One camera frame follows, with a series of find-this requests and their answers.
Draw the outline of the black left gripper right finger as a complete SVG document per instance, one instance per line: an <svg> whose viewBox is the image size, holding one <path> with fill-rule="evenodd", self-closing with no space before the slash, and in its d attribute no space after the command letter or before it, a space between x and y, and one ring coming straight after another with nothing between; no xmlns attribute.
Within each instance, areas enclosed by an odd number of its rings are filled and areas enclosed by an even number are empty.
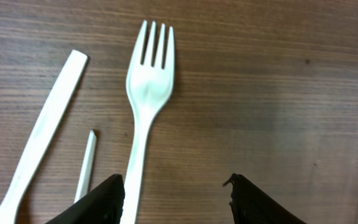
<svg viewBox="0 0 358 224"><path fill-rule="evenodd" d="M241 174L223 183L232 184L231 201L235 224L305 224Z"/></svg>

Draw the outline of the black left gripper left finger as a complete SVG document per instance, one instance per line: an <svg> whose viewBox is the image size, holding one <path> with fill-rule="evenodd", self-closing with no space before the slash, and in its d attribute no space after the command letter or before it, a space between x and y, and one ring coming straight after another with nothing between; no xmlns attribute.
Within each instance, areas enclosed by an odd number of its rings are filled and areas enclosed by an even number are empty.
<svg viewBox="0 0 358 224"><path fill-rule="evenodd" d="M47 224L119 224L125 191L121 174L113 174Z"/></svg>

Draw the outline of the white slim fork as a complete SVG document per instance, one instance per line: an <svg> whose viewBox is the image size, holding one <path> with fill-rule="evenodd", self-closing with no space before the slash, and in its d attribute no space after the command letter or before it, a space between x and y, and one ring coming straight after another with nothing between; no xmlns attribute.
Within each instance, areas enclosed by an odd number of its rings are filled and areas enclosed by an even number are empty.
<svg viewBox="0 0 358 224"><path fill-rule="evenodd" d="M127 70L126 93L134 116L134 137L124 181L122 224L136 221L148 133L154 118L173 93L174 29L170 26L165 38L165 25L162 24L155 48L156 26L156 22L152 22L146 39L147 21L142 22Z"/></svg>

